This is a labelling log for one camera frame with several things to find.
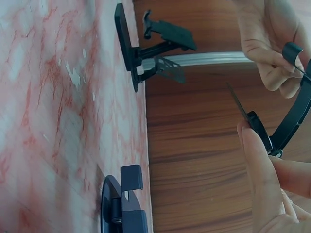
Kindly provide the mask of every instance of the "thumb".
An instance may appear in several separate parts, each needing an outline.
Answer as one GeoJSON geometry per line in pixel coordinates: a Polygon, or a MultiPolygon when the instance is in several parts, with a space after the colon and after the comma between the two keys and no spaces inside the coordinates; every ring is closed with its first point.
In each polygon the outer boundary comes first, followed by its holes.
{"type": "Polygon", "coordinates": [[[254,189],[253,230],[258,232],[272,219],[283,214],[283,195],[276,171],[261,138],[250,127],[243,127],[242,140],[247,173],[254,189]]]}

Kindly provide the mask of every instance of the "wall mount bracket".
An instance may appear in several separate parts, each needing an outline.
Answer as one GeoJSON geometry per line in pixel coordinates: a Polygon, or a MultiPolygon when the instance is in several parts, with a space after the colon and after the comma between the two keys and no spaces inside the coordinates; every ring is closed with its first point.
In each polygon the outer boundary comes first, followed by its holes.
{"type": "Polygon", "coordinates": [[[305,71],[300,69],[295,64],[297,57],[302,51],[303,49],[293,42],[288,42],[283,47],[282,55],[284,59],[302,72],[303,77],[300,82],[300,91],[297,95],[295,103],[290,108],[289,112],[272,136],[268,136],[263,123],[254,111],[249,113],[245,112],[232,87],[227,83],[240,112],[242,113],[244,119],[249,123],[250,127],[262,139],[268,155],[278,158],[282,157],[283,149],[302,124],[311,107],[311,60],[308,62],[305,71]]]}
{"type": "Polygon", "coordinates": [[[148,233],[146,212],[133,192],[143,189],[140,165],[121,167],[121,185],[106,176],[102,189],[102,233],[148,233]]]}
{"type": "Polygon", "coordinates": [[[141,47],[132,47],[131,45],[123,4],[118,3],[115,10],[114,17],[119,43],[126,70],[131,72],[135,92],[138,91],[139,83],[143,83],[155,74],[174,79],[179,83],[184,83],[185,76],[181,66],[161,57],[160,54],[178,48],[181,48],[183,51],[189,49],[197,50],[190,31],[165,21],[153,22],[149,19],[150,13],[151,10],[148,10],[143,16],[144,38],[147,40],[150,39],[151,33],[154,32],[160,34],[164,41],[149,48],[142,49],[141,47]],[[142,75],[138,75],[137,67],[142,64],[142,60],[153,57],[155,57],[155,67],[145,71],[142,75]]]}

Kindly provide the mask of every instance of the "metal blade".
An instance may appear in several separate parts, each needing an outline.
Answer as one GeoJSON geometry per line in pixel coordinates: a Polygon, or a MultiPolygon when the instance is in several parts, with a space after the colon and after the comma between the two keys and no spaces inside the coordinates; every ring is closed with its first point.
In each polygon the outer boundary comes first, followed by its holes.
{"type": "Polygon", "coordinates": [[[247,121],[249,122],[250,119],[248,118],[247,113],[245,112],[244,108],[242,107],[242,105],[241,105],[241,103],[240,103],[240,101],[239,101],[237,95],[235,94],[235,92],[234,92],[234,90],[232,89],[232,87],[230,86],[230,84],[227,83],[227,85],[228,85],[228,88],[229,88],[229,90],[230,90],[230,92],[231,92],[231,95],[232,95],[232,97],[233,97],[235,103],[237,104],[237,106],[238,106],[240,112],[242,113],[244,119],[247,120],[247,121]]]}

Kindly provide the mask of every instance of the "white paint chip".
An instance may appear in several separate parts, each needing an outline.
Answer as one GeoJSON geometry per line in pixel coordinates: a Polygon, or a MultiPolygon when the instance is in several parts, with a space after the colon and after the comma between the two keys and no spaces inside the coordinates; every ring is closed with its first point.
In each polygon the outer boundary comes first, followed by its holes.
{"type": "Polygon", "coordinates": [[[44,137],[48,142],[50,142],[49,139],[45,136],[45,134],[43,135],[43,137],[44,137]]]}
{"type": "Polygon", "coordinates": [[[18,78],[19,72],[23,67],[25,52],[21,43],[13,50],[11,55],[11,71],[9,72],[10,80],[14,81],[18,78]]]}
{"type": "Polygon", "coordinates": [[[66,68],[67,68],[68,74],[70,75],[73,85],[75,85],[75,87],[78,88],[78,86],[80,85],[80,76],[77,74],[76,69],[73,68],[71,72],[68,63],[66,64],[66,68]]]}
{"type": "Polygon", "coordinates": [[[86,50],[83,49],[83,57],[86,58],[86,50]]]}

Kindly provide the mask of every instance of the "black plastic arm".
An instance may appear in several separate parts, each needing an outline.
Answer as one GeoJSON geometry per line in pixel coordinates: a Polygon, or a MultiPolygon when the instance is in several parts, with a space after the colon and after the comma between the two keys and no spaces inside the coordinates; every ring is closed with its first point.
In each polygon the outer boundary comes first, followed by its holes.
{"type": "Polygon", "coordinates": [[[302,83],[297,99],[288,114],[270,137],[275,148],[284,149],[305,119],[311,106],[311,82],[302,83]]]}

